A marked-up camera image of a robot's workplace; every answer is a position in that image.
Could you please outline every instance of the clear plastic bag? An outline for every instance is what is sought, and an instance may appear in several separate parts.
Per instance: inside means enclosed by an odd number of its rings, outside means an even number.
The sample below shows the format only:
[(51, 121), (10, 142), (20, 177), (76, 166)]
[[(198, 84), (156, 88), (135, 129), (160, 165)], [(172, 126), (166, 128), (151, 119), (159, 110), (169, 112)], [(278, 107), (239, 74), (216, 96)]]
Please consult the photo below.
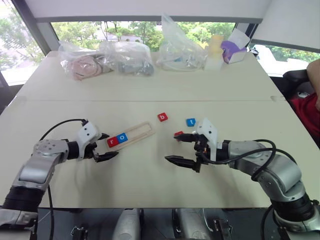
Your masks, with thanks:
[(150, 76), (154, 66), (148, 46), (132, 41), (104, 42), (100, 45), (109, 67), (120, 74)]
[(100, 50), (81, 48), (66, 41), (59, 43), (60, 64), (73, 79), (82, 80), (112, 71), (110, 59)]
[(197, 43), (187, 38), (182, 29), (166, 14), (161, 17), (164, 41), (157, 60), (164, 70), (195, 71), (203, 69), (207, 54)]

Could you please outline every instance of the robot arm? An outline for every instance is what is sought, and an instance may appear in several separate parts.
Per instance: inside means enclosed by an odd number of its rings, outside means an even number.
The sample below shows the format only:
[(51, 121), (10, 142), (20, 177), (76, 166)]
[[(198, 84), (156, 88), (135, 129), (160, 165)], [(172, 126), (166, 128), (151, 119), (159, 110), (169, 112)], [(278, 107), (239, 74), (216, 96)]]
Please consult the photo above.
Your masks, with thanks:
[(17, 174), (9, 194), (0, 209), (0, 229), (26, 229), (32, 227), (38, 217), (42, 201), (55, 166), (69, 159), (90, 159), (96, 162), (115, 157), (118, 152), (96, 153), (96, 141), (107, 138), (91, 122), (86, 122), (75, 141), (41, 140), (33, 148), (30, 159)]
[[(301, 170), (288, 157), (275, 154), (272, 161), (260, 170), (270, 158), (272, 148), (266, 148), (257, 141), (227, 140), (217, 148), (217, 130), (206, 118), (192, 134), (183, 133), (174, 138), (182, 142), (195, 142), (196, 162), (175, 155), (165, 157), (169, 162), (196, 172), (200, 171), (201, 164), (228, 164), (230, 168), (250, 176), (259, 170), (254, 181), (259, 182), (270, 198), (277, 223), (295, 233), (320, 231), (319, 212), (306, 194), (301, 182)], [(257, 152), (253, 154), (238, 157), (255, 150)]]

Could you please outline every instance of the red clothing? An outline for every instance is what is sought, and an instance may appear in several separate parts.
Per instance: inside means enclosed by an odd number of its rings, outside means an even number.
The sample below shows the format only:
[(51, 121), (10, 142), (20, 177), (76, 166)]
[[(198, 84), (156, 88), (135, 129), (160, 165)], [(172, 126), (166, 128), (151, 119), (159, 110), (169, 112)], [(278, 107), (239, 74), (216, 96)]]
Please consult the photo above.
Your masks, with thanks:
[(311, 136), (319, 144), (320, 140), (320, 111), (316, 109), (316, 101), (318, 97), (313, 93), (306, 98), (295, 98), (291, 102), (295, 113), (301, 122), (311, 134)]

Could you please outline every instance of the purple object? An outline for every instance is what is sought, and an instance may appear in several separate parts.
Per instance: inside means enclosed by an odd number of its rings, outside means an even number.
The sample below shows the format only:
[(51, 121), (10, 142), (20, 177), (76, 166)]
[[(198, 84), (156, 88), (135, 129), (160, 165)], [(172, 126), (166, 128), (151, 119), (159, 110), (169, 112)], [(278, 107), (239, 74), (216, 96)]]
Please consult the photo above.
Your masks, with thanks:
[(247, 52), (246, 47), (239, 49), (238, 46), (232, 41), (223, 41), (221, 47), (223, 50), (223, 59), (228, 64), (232, 55), (237, 52)]

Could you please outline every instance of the white wall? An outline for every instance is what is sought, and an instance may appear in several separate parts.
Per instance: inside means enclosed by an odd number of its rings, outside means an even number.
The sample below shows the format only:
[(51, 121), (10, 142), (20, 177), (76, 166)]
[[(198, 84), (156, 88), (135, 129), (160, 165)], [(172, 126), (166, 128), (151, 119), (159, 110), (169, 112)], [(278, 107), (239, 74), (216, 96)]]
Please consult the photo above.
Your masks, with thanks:
[(34, 17), (205, 16), (261, 19), (271, 0), (26, 0)]
[(320, 0), (272, 0), (253, 39), (320, 49)]

